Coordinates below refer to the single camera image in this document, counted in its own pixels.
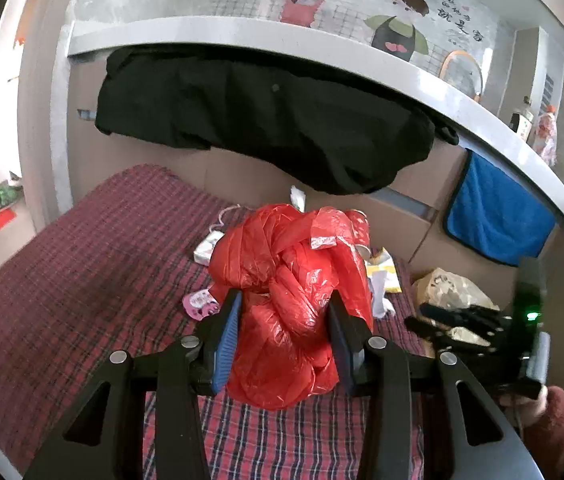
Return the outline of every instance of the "red plaid blanket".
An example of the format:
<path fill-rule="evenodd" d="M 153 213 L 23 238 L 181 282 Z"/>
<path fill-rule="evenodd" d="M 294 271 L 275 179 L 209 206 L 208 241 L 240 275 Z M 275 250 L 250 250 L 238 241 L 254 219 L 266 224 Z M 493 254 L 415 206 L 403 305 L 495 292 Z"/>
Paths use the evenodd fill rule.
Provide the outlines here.
<path fill-rule="evenodd" d="M 182 298 L 209 283 L 193 249 L 227 205 L 165 168 L 137 166 L 97 187 L 0 269 L 0 447 L 17 469 L 26 470 L 113 349 L 156 352 L 192 332 Z M 223 218 L 235 225 L 247 213 Z M 409 283 L 406 265 L 396 265 Z M 391 300 L 397 316 L 377 322 L 376 332 L 421 352 L 401 323 L 411 299 Z M 224 394 L 201 397 L 200 409 L 213 479 L 355 478 L 367 403 L 339 387 L 281 412 Z M 154 418 L 155 394 L 147 398 L 145 479 L 155 478 Z M 412 442 L 415 479 L 423 465 L 417 422 Z"/>

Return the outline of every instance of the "red plastic bag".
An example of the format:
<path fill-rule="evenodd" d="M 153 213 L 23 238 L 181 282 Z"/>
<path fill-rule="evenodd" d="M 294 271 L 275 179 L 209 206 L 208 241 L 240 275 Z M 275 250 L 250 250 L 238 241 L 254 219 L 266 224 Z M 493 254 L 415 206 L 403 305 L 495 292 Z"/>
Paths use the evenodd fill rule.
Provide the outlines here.
<path fill-rule="evenodd" d="M 258 209 L 213 250 L 212 295 L 244 291 L 231 397 L 279 410 L 337 383 L 326 305 L 337 289 L 349 314 L 372 327 L 371 293 L 350 219 L 332 207 Z"/>

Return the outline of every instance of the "plastic bag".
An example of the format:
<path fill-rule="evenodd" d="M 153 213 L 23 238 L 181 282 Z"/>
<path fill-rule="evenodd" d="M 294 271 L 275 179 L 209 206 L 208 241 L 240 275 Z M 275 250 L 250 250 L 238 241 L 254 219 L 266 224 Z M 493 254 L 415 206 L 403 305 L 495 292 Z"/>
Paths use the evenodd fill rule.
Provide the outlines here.
<path fill-rule="evenodd" d="M 430 303 L 442 308 L 468 308 L 479 305 L 499 310 L 489 297 L 471 280 L 437 268 L 413 283 L 417 304 Z M 447 334 L 458 341 L 488 346 L 489 343 L 464 327 L 455 327 Z"/>
<path fill-rule="evenodd" d="M 227 384 L 241 402 L 279 410 L 337 383 L 326 305 L 337 289 L 349 314 L 372 327 L 371 293 L 350 219 L 332 207 L 307 214 L 264 206 L 217 243 L 209 272 L 222 303 L 244 291 Z"/>

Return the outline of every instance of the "blue towel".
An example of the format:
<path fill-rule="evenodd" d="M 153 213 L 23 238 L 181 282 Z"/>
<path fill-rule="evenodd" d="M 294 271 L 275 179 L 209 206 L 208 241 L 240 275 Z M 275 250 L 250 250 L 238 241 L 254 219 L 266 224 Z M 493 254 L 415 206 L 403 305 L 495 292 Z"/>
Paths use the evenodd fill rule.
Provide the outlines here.
<path fill-rule="evenodd" d="M 444 218 L 446 233 L 500 264 L 536 257 L 555 225 L 553 214 L 488 160 L 469 151 Z"/>

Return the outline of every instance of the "metal screw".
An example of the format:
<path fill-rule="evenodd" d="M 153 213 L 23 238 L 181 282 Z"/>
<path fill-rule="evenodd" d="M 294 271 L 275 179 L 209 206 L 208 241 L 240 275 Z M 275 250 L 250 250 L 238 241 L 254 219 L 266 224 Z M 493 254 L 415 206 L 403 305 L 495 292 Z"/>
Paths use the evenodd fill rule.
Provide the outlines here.
<path fill-rule="evenodd" d="M 181 343 L 184 348 L 195 348 L 200 344 L 200 340 L 194 335 L 185 335 Z"/>
<path fill-rule="evenodd" d="M 453 366 L 457 363 L 457 357 L 455 354 L 451 352 L 442 352 L 440 354 L 440 361 L 443 362 L 445 365 Z"/>
<path fill-rule="evenodd" d="M 382 348 L 386 348 L 386 339 L 379 335 L 374 335 L 368 339 L 368 345 L 376 350 L 381 350 Z"/>
<path fill-rule="evenodd" d="M 128 354 L 124 350 L 115 350 L 108 360 L 113 363 L 114 365 L 119 365 L 126 361 Z"/>

